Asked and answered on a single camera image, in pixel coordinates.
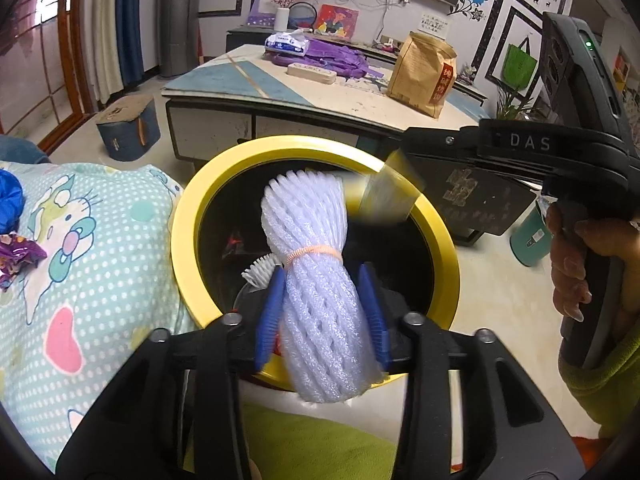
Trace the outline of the person right hand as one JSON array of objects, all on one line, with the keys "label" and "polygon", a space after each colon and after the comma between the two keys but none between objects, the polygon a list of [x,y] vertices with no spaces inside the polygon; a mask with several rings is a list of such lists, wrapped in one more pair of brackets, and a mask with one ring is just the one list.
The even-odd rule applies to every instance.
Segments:
[{"label": "person right hand", "polygon": [[566,318],[582,322],[581,306],[593,300],[594,274],[586,269],[588,250],[602,257],[619,258],[624,264],[620,302],[612,332],[622,336],[639,319],[639,230],[622,220],[584,220],[575,224],[575,235],[563,232],[558,206],[547,211],[547,228],[553,235],[550,249],[551,278],[555,310]]}]

